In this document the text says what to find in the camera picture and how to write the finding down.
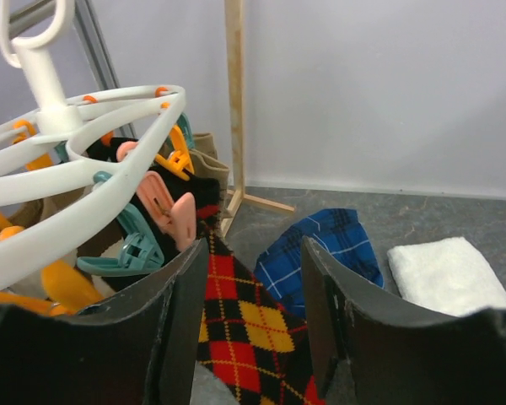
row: argyle sock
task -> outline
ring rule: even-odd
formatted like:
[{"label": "argyle sock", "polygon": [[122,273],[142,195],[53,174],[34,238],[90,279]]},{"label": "argyle sock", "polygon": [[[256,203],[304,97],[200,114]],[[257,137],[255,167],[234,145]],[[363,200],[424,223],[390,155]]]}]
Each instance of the argyle sock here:
[{"label": "argyle sock", "polygon": [[305,321],[287,313],[207,231],[207,290],[197,360],[241,405],[321,405]]}]

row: white towel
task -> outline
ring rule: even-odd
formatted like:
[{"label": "white towel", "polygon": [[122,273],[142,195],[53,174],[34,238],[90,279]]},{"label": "white towel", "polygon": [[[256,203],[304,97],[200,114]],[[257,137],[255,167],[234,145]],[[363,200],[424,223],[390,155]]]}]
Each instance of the white towel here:
[{"label": "white towel", "polygon": [[506,291],[484,256],[465,238],[388,251],[404,300],[452,316],[485,307],[506,309]]}]

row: white plastic hanger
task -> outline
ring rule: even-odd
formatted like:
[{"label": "white plastic hanger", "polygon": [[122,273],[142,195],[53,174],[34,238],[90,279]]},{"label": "white plastic hanger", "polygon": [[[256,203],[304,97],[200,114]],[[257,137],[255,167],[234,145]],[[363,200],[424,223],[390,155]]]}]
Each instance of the white plastic hanger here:
[{"label": "white plastic hanger", "polygon": [[[92,93],[99,101],[94,105],[81,105],[83,94],[66,100],[47,46],[71,25],[74,1],[56,0],[56,5],[49,29],[33,38],[15,38],[10,44],[9,1],[0,0],[0,49],[6,61],[24,70],[40,107],[0,126],[1,139],[15,137],[13,124],[21,118],[36,124],[40,130],[34,137],[0,151],[0,206],[93,184],[94,173],[100,170],[113,176],[60,213],[0,242],[0,289],[63,257],[114,219],[131,199],[186,106],[183,88],[169,85],[165,86],[169,94],[158,98],[152,97],[160,85]],[[155,114],[159,116],[123,162],[100,162],[81,155],[103,134]],[[70,162],[6,175],[63,140],[67,141]]]}]

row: wooden pole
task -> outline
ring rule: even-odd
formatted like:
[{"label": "wooden pole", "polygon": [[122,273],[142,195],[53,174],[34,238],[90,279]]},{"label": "wooden pole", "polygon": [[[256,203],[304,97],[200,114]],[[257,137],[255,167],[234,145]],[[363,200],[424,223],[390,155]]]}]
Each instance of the wooden pole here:
[{"label": "wooden pole", "polygon": [[257,207],[293,213],[294,207],[264,198],[245,194],[244,174],[244,0],[225,0],[225,29],[227,34],[227,69],[229,72],[230,127],[233,148],[234,191],[228,211],[231,218],[221,222],[221,231],[226,235],[234,216],[243,201]]}]

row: gray floor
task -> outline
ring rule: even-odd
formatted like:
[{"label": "gray floor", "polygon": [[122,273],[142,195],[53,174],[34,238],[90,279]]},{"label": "gray floor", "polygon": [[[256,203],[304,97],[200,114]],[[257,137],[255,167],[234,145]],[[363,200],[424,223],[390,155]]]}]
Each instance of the gray floor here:
[{"label": "gray floor", "polygon": [[[506,288],[506,201],[258,187],[249,188],[248,193],[296,207],[293,216],[248,205],[240,208],[227,241],[249,268],[255,266],[259,253],[298,219],[322,208],[356,208],[389,291],[398,294],[386,259],[391,247],[451,236],[465,236],[489,261]],[[223,385],[219,386],[199,367],[191,403],[235,404],[236,401]]]}]

